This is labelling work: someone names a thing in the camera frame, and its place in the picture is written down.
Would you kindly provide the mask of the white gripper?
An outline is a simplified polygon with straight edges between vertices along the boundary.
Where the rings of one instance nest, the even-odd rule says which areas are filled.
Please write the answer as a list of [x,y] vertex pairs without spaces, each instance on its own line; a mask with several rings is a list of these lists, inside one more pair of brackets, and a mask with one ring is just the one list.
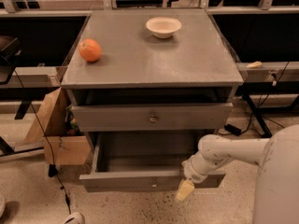
[[182,179],[178,185],[175,196],[177,202],[184,201],[194,191],[194,184],[204,182],[211,171],[208,161],[199,152],[184,161],[182,167],[186,179]]

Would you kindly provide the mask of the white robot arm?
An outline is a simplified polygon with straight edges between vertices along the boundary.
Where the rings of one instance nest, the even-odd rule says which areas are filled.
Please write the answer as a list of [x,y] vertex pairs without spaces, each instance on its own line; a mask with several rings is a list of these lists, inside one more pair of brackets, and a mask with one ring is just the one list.
[[176,200],[185,200],[196,184],[233,160],[258,167],[253,224],[299,224],[299,125],[282,129],[270,138],[203,136],[198,151],[182,163],[184,178]]

